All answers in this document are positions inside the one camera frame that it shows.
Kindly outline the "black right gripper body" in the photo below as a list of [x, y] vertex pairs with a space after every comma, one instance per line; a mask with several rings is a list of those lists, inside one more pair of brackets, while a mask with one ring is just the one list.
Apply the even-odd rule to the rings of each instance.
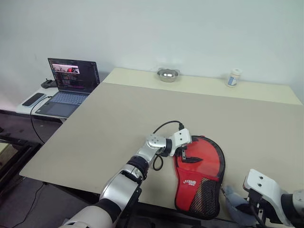
[[281, 195], [284, 190], [246, 189], [248, 192], [246, 213], [253, 216], [258, 224], [265, 224], [266, 219], [271, 223], [282, 224], [284, 212], [281, 205]]

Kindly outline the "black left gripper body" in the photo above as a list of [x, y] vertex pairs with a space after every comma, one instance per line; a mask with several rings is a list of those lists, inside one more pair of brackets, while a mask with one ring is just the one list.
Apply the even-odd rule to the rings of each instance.
[[176, 149], [176, 156], [181, 157], [181, 160], [183, 162], [187, 161], [186, 150], [187, 150], [187, 146], [181, 146]]

